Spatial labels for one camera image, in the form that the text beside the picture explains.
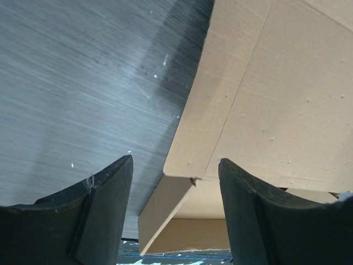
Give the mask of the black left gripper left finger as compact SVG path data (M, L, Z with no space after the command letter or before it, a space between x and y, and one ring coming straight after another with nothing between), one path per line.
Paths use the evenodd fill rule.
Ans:
M132 177L125 155L33 204L1 207L1 263L115 264Z

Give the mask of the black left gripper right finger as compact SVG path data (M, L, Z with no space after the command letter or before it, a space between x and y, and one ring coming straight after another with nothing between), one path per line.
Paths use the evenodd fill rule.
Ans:
M234 264L352 263L352 198L303 199L227 158L218 175Z

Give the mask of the brown cardboard box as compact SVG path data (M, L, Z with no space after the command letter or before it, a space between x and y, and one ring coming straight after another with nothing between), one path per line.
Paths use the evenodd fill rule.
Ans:
M218 164L318 202L352 191L352 2L216 1L140 254L225 250Z

